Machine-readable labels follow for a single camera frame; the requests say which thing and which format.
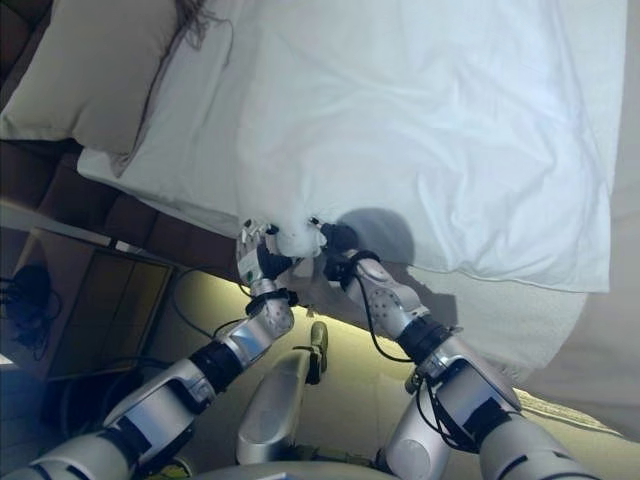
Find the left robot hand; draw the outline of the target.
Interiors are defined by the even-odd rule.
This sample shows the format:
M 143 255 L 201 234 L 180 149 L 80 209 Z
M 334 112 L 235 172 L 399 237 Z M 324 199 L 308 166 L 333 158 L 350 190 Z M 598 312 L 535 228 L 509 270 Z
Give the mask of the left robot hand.
M 302 261 L 285 256 L 277 245 L 279 228 L 246 220 L 236 241 L 236 263 L 241 284 L 251 297 L 280 290 L 286 286 L 285 277 Z

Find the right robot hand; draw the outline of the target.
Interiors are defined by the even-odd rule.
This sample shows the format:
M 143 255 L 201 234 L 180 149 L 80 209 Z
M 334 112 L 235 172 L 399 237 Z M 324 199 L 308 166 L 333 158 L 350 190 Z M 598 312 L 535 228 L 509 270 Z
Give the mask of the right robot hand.
M 322 252 L 325 256 L 323 274 L 329 282 L 338 284 L 346 290 L 356 277 L 356 269 L 361 260 L 380 261 L 370 250 L 359 248 L 359 238 L 353 228 L 346 224 L 335 224 L 311 217 L 309 223 L 315 227 L 325 239 Z

